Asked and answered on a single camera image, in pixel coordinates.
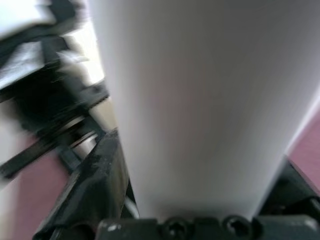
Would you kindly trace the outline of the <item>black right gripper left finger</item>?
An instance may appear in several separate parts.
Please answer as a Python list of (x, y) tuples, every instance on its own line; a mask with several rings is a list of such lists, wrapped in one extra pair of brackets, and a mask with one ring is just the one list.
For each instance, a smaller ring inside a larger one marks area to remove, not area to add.
[(118, 131), (108, 131), (73, 171), (34, 240), (93, 240), (105, 219), (136, 218)]

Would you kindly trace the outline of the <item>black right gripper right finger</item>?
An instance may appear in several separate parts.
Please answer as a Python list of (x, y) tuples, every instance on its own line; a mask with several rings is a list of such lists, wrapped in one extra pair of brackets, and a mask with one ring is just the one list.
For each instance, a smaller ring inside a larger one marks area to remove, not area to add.
[(259, 215), (307, 215), (320, 216), (320, 194), (307, 182), (298, 167), (284, 159), (279, 176), (268, 193)]

